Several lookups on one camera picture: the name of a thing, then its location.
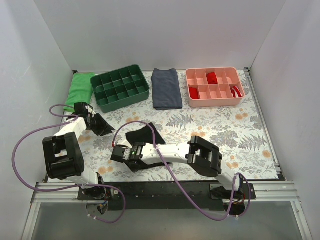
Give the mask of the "black underwear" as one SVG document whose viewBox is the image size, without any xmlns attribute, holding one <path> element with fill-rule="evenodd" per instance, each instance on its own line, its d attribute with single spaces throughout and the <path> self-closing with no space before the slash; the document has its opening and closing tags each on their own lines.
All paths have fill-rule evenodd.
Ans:
<svg viewBox="0 0 320 240">
<path fill-rule="evenodd" d="M 148 126 L 136 131 L 127 132 L 125 136 L 133 147 L 133 150 L 131 151 L 133 157 L 129 158 L 130 161 L 141 160 L 147 164 L 147 169 L 164 166 L 164 163 L 161 160 L 156 163 L 147 163 L 146 160 L 143 160 L 143 147 L 145 147 L 146 144 L 151 144 L 153 146 L 153 131 Z"/>
</svg>

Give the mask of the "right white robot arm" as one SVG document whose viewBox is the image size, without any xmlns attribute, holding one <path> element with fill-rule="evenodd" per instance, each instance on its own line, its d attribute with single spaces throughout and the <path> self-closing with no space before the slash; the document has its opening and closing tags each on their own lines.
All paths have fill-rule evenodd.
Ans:
<svg viewBox="0 0 320 240">
<path fill-rule="evenodd" d="M 162 154 L 168 164 L 179 163 L 189 165 L 197 174 L 215 178 L 220 187 L 213 188 L 217 199 L 232 198 L 242 201 L 249 196 L 245 192 L 244 178 L 237 176 L 220 153 L 219 147 L 199 136 L 192 136 L 189 142 L 180 144 L 159 144 L 125 142 L 113 146 L 111 160 L 125 164 L 132 172 L 163 166 L 158 154 Z"/>
</svg>

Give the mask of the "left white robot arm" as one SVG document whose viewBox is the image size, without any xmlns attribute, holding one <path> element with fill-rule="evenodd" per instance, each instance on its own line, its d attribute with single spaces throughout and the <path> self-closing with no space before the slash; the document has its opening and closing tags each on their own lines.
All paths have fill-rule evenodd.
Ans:
<svg viewBox="0 0 320 240">
<path fill-rule="evenodd" d="M 85 165 L 79 138 L 85 131 L 103 137 L 115 129 L 85 102 L 74 104 L 68 124 L 53 136 L 42 141 L 47 175 L 51 179 L 67 180 L 77 185 L 81 192 L 95 200 L 107 197 L 107 188 L 101 175 Z"/>
</svg>

